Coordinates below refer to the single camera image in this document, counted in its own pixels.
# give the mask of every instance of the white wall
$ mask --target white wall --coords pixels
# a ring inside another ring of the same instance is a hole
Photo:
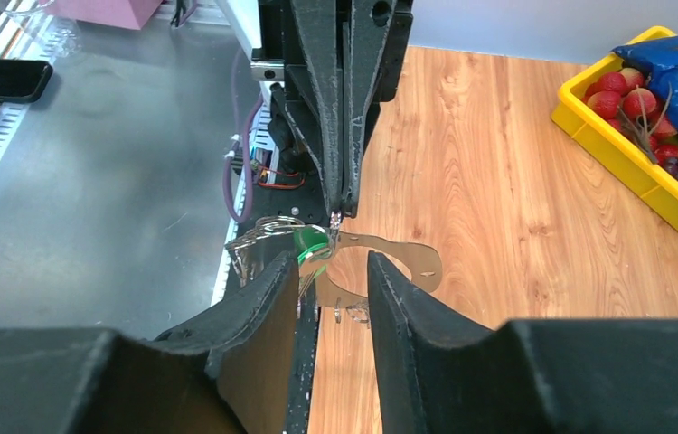
[[[410,43],[592,63],[656,24],[678,32],[678,0],[414,0]]]

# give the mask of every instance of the phone screen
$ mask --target phone screen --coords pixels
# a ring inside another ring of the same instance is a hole
[[[0,99],[26,99],[49,79],[52,66],[45,61],[0,59]]]

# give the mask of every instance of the pink box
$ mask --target pink box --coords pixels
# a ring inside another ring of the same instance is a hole
[[[139,30],[163,0],[55,0],[50,14],[90,23]]]

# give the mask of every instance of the clear plastic cup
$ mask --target clear plastic cup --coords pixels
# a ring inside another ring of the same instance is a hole
[[[0,0],[9,16],[33,42],[52,57],[69,57],[81,49],[78,23],[55,16],[47,8],[57,0]]]

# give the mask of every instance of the screw hole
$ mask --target screw hole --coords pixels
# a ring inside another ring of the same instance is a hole
[[[390,4],[384,1],[376,2],[373,5],[371,10],[371,18],[373,18],[373,23],[377,27],[384,27],[390,21],[390,16],[392,15],[392,9]]]

